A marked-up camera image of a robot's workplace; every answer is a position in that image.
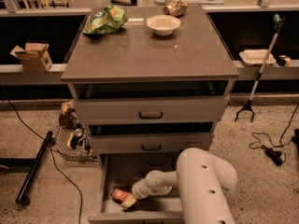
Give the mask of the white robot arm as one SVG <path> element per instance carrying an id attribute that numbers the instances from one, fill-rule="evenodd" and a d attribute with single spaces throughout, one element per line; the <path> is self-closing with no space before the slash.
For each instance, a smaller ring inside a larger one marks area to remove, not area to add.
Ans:
<path id="1" fill-rule="evenodd" d="M 132 194 L 141 200 L 178 188 L 185 224 L 235 224 L 222 190 L 236 186 L 237 172 L 230 162 L 187 148 L 179 154 L 175 171 L 150 171 L 133 184 Z"/>

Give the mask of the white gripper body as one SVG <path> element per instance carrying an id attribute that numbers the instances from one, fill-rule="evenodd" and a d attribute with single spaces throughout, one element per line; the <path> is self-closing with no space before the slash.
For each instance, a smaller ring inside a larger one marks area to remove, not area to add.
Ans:
<path id="1" fill-rule="evenodd" d="M 137 199 L 144 199 L 150 195 L 150 188 L 146 179 L 140 179 L 132 186 L 132 193 Z"/>

